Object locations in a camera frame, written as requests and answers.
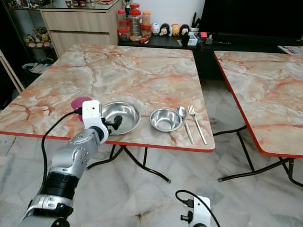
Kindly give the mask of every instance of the marble floor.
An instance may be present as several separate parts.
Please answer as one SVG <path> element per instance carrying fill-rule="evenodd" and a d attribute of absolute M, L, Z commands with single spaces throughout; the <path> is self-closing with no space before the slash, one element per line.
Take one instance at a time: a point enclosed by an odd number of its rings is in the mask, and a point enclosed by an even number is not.
<path fill-rule="evenodd" d="M 243 126 L 226 83 L 202 83 L 213 132 Z M 260 154 L 248 131 L 242 135 L 256 168 L 278 160 Z M 217 178 L 249 171 L 249 166 L 236 134 L 217 136 L 215 142 L 210 154 L 150 148 L 147 166 L 164 173 L 171 184 L 143 171 L 124 153 L 112 163 L 86 171 L 76 190 L 71 226 L 186 227 L 180 215 L 187 208 L 174 196 L 178 189 L 210 198 L 222 227 L 303 226 L 303 189 L 288 181 L 281 166 L 219 183 Z M 47 140 L 48 156 L 65 143 Z M 39 189 L 43 173 L 40 144 L 40 139 L 0 135 L 0 227 L 17 226 Z M 107 158 L 110 149 L 102 145 L 91 162 Z M 143 148 L 130 150 L 143 159 Z M 294 176 L 303 182 L 303 161 L 295 162 Z"/>

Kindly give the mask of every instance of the metal fork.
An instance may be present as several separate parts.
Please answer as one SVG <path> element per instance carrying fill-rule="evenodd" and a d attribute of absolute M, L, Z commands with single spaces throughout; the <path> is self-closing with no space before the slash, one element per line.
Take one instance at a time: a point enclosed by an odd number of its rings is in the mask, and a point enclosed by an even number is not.
<path fill-rule="evenodd" d="M 203 135 L 203 133 L 202 133 L 202 130 L 201 130 L 200 125 L 199 125 L 199 123 L 198 123 L 198 120 L 197 120 L 197 118 L 196 118 L 196 113 L 195 113 L 195 109 L 194 109 L 194 106 L 193 106 L 193 105 L 189 105 L 189 106 L 188 106 L 188 112 L 189 112 L 189 115 L 191 115 L 191 116 L 194 118 L 194 120 L 195 120 L 196 126 L 197 126 L 197 128 L 198 128 L 198 130 L 199 130 L 199 133 L 200 133 L 200 136 L 201 136 L 201 138 L 202 138 L 203 143 L 204 143 L 205 145 L 207 145 L 206 139 L 205 139 L 205 137 L 204 137 L 204 135 Z"/>

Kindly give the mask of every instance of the cabinet drawer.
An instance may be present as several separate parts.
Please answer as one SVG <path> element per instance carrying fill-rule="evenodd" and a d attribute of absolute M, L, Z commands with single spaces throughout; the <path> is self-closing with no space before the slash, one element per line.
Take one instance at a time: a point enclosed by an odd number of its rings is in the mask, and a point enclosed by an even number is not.
<path fill-rule="evenodd" d="M 59 57 L 74 44 L 110 45 L 110 38 L 107 34 L 51 32 L 51 37 Z"/>
<path fill-rule="evenodd" d="M 51 31 L 109 32 L 106 13 L 43 12 Z"/>

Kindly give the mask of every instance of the metal bowl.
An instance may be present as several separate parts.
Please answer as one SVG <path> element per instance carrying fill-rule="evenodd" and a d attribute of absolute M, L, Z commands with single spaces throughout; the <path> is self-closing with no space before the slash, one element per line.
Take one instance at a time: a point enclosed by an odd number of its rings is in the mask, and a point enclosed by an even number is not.
<path fill-rule="evenodd" d="M 181 126 L 182 118 L 173 109 L 161 108 L 151 113 L 150 123 L 161 132 L 169 132 L 177 130 Z"/>
<path fill-rule="evenodd" d="M 116 116 L 122 116 L 122 123 L 117 130 L 112 126 L 111 135 L 122 135 L 134 130 L 140 120 L 141 114 L 137 107 L 127 102 L 112 102 L 102 106 L 102 117 L 105 117 L 106 121 L 113 122 Z"/>

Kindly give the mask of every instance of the black cable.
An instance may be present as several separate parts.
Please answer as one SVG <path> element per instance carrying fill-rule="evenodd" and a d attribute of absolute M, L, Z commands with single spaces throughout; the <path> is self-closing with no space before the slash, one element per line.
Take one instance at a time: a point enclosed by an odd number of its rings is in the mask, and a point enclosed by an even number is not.
<path fill-rule="evenodd" d="M 44 146 L 44 142 L 45 142 L 45 139 L 47 137 L 47 135 L 51 132 L 51 130 L 54 129 L 54 127 L 57 126 L 57 124 L 59 124 L 64 118 L 66 118 L 67 116 L 69 115 L 72 115 L 72 114 L 77 114 L 79 113 L 79 109 L 75 110 L 75 111 L 72 111 L 72 112 L 69 112 L 67 113 L 66 115 L 64 115 L 62 118 L 60 118 L 45 134 L 44 136 L 42 137 L 42 141 L 41 141 L 41 149 L 42 149 L 42 154 L 43 154 L 43 162 L 44 162 L 44 171 L 43 171 L 43 181 L 42 181 L 42 185 L 45 183 L 46 181 L 46 177 L 47 177 L 47 156 L 46 156 L 46 151 L 45 151 L 45 146 Z"/>
<path fill-rule="evenodd" d="M 212 212 L 212 210 L 211 210 L 211 209 L 207 206 L 207 204 L 206 204 L 202 199 L 200 199 L 196 194 L 194 194 L 194 193 L 192 193 L 192 192 L 190 192 L 190 191 L 187 191 L 187 190 L 178 190 L 178 191 L 176 191 L 176 193 L 175 193 L 175 196 L 176 196 L 177 200 L 179 200 L 180 202 L 186 204 L 187 201 L 186 201 L 186 200 L 180 199 L 180 197 L 178 196 L 178 194 L 181 193 L 181 192 L 185 192 L 185 193 L 187 193 L 187 194 L 190 194 L 190 195 L 196 197 L 196 198 L 197 198 L 197 199 L 206 207 L 206 209 L 208 210 L 208 212 L 212 215 L 212 217 L 213 217 L 213 219 L 214 219 L 216 225 L 217 225 L 218 227 L 221 227 L 220 224 L 219 224 L 219 222 L 218 222 L 218 220 L 217 220 L 217 218 L 216 218 L 216 216 L 215 216 L 214 213 Z"/>

